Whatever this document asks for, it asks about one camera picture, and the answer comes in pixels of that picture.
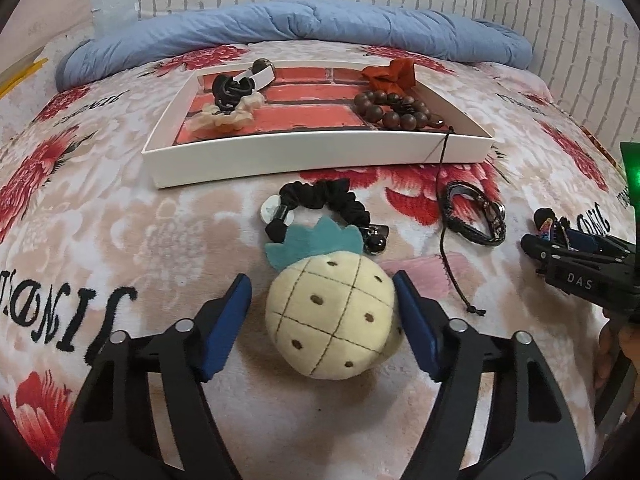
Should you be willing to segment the person's right hand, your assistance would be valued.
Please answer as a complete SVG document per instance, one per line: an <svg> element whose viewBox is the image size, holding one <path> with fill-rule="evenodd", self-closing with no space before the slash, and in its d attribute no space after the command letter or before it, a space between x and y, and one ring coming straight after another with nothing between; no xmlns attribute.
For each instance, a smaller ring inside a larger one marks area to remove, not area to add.
<svg viewBox="0 0 640 480"><path fill-rule="evenodd" d="M636 370L639 370L639 326L625 325L614 328L612 313L603 311L608 320L600 330L596 357L594 358L594 388L601 389L610 378L614 363L619 356L626 356Z"/></svg>

